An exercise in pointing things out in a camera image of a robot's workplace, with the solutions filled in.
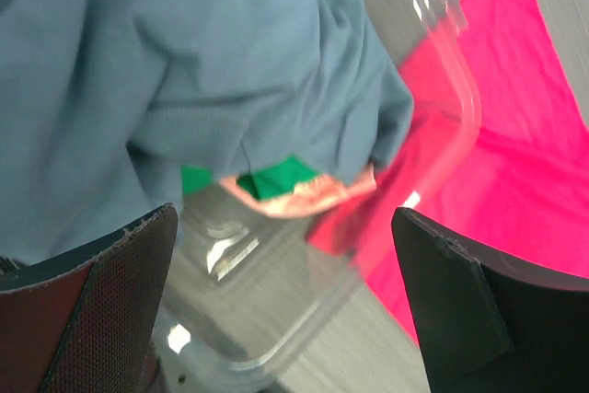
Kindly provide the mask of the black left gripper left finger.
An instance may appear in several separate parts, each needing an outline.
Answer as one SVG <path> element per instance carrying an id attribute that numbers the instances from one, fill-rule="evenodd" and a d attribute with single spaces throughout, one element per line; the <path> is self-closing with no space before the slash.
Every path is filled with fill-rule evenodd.
<path id="1" fill-rule="evenodd" d="M 176 243 L 165 204 L 27 266 L 1 259 L 4 392 L 167 392 L 152 342 Z"/>

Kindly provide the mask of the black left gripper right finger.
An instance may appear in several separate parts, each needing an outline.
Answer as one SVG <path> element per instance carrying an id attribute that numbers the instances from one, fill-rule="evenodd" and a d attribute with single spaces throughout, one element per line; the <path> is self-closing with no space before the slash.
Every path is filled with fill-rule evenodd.
<path id="1" fill-rule="evenodd" d="M 391 228 L 432 392 L 587 391 L 587 279 L 408 208 Z"/>

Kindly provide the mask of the magenta red t-shirt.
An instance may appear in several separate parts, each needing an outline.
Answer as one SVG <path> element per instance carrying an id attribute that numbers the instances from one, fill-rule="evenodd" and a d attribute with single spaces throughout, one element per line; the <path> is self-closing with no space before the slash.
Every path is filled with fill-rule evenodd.
<path id="1" fill-rule="evenodd" d="M 419 211 L 520 259 L 588 273 L 588 129 L 537 0 L 460 0 L 481 104 L 466 159 Z"/>

